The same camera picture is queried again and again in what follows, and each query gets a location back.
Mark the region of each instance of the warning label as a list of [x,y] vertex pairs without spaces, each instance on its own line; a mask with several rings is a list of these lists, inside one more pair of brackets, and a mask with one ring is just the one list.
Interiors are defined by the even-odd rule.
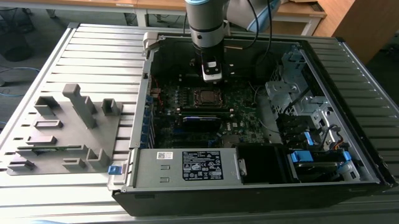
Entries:
[[183,179],[223,180],[220,151],[183,152]]

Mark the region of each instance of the label sticker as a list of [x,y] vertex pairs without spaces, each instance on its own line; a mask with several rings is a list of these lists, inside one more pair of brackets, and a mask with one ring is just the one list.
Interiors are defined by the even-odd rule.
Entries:
[[172,160],[174,152],[158,152],[156,159],[158,160]]
[[220,151],[183,152],[186,181],[223,180]]
[[116,4],[116,6],[123,6],[123,7],[134,7],[132,4]]

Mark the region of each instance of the wooden desk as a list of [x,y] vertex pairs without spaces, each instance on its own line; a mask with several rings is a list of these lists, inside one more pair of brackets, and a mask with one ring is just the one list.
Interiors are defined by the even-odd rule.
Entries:
[[138,0],[0,0],[0,7],[134,13]]
[[[136,5],[138,22],[140,27],[146,27],[148,21],[144,17],[147,14],[184,15],[184,0],[138,0]],[[312,35],[322,18],[327,16],[326,12],[316,12],[308,3],[288,2],[283,4],[274,17],[278,22],[300,22],[304,23],[302,35]]]
[[[0,7],[43,8],[48,15],[55,16],[55,9],[95,12],[135,13],[140,27],[148,26],[148,14],[184,15],[184,0],[0,0]],[[314,11],[308,3],[288,2],[279,8],[274,17],[274,24],[280,24],[275,33],[290,33],[296,27],[292,22],[302,23],[298,34],[312,35],[320,19],[326,17],[324,12]]]
[[315,36],[339,36],[367,63],[399,29],[399,0],[319,0],[328,13]]

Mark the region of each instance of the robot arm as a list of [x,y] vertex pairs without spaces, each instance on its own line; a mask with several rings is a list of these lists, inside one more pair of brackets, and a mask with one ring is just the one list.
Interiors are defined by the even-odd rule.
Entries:
[[[280,0],[250,0],[258,14],[259,31],[270,26],[268,2],[272,15]],[[196,63],[200,64],[206,82],[223,78],[223,38],[227,20],[250,31],[256,32],[256,20],[248,0],[186,0],[191,38],[196,49]]]

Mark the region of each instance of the red wire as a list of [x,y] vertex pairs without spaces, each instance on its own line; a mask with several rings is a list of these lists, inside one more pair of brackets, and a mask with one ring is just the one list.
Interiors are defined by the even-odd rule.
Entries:
[[[158,84],[158,80],[156,80],[156,78],[155,78],[154,76],[152,76],[152,78],[154,78],[154,80],[155,80],[156,88],[160,89],[160,86],[159,86],[159,84]],[[159,100],[159,102],[160,102],[160,104],[162,104],[162,107],[163,107],[163,101],[162,101],[160,94],[162,94],[162,92],[158,93],[158,100]]]

